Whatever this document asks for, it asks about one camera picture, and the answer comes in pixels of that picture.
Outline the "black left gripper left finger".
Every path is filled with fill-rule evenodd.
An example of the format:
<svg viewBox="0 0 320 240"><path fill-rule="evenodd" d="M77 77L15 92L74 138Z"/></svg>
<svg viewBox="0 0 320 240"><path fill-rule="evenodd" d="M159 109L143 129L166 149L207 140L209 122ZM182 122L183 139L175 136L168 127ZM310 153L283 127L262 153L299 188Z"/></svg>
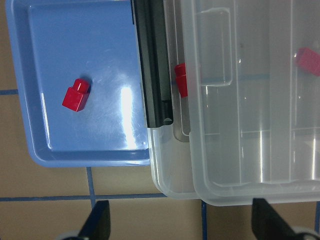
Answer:
<svg viewBox="0 0 320 240"><path fill-rule="evenodd" d="M110 203L108 200L97 201L77 237L81 240L108 240L110 235Z"/></svg>

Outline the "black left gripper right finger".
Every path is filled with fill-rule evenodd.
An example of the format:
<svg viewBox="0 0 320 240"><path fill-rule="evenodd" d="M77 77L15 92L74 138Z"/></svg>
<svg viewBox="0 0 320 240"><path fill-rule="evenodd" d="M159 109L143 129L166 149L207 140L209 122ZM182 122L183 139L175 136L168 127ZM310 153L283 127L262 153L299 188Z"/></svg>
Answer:
<svg viewBox="0 0 320 240"><path fill-rule="evenodd" d="M303 240L264 198L252 200L251 229L257 240Z"/></svg>

